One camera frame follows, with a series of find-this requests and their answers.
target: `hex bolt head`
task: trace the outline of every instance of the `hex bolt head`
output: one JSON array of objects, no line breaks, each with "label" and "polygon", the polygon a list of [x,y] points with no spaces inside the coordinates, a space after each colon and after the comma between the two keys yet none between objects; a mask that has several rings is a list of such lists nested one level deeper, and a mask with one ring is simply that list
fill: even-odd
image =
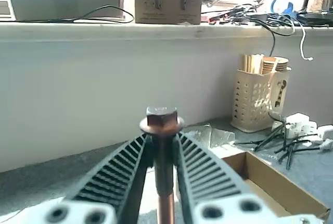
[{"label": "hex bolt head", "polygon": [[184,120],[174,107],[148,107],[147,117],[140,122],[140,129],[148,134],[171,136],[184,127]]},{"label": "hex bolt head", "polygon": [[148,107],[147,124],[149,127],[163,128],[166,125],[177,124],[177,109],[168,107]]}]

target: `window sill ledge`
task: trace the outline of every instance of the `window sill ledge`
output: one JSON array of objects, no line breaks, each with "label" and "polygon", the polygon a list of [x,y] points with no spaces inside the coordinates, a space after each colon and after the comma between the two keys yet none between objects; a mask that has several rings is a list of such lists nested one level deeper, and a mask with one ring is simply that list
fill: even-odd
[{"label": "window sill ledge", "polygon": [[[274,29],[288,33],[290,29]],[[333,28],[306,27],[307,36],[332,36]],[[0,23],[0,42],[59,42],[116,40],[193,40],[271,37],[261,26],[179,26],[159,24]],[[296,28],[293,36],[301,36]]]}]

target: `white plastic basket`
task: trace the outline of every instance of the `white plastic basket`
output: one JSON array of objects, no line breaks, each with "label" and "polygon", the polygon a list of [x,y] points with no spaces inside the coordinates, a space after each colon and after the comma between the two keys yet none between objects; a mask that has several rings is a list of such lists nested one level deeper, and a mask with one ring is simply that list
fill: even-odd
[{"label": "white plastic basket", "polygon": [[282,113],[290,71],[254,74],[238,70],[232,126],[246,133],[271,127],[268,111]]}]

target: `blue object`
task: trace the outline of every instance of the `blue object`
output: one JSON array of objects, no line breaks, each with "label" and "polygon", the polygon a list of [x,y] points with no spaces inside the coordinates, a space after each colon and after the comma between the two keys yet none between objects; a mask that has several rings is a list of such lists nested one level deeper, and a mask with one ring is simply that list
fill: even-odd
[{"label": "blue object", "polygon": [[[274,5],[275,5],[276,1],[277,0],[272,1],[272,4],[271,4],[272,13],[277,13],[274,11]],[[289,2],[289,1],[287,1],[287,2],[288,2],[288,6],[287,6],[287,8],[285,8],[284,11],[282,11],[282,14],[289,15],[290,17],[296,18],[297,14],[295,11],[293,11],[293,3]]]}]

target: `gray carpet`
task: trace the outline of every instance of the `gray carpet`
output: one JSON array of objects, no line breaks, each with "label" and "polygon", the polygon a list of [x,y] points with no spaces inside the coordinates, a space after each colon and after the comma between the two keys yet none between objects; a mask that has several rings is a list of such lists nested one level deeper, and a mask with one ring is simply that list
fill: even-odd
[{"label": "gray carpet", "polygon": [[[210,123],[215,128],[235,132],[239,142],[261,140],[265,137],[265,132],[242,133],[225,121],[212,121]],[[0,216],[64,196],[69,186],[77,182],[96,163],[118,146],[105,147],[0,173]],[[277,156],[274,155],[273,150],[276,148],[270,147],[258,152],[257,155],[270,161],[273,167],[313,194],[326,206],[333,206],[332,152],[312,151],[296,154],[291,169],[287,171],[285,168],[286,160],[282,165],[278,164]],[[156,200],[152,200],[153,198],[156,199],[155,178],[153,172],[148,172],[138,223],[156,223],[157,204]],[[183,223],[179,203],[175,204],[175,215],[176,223]],[[333,214],[330,216],[329,223],[333,223]]]}]

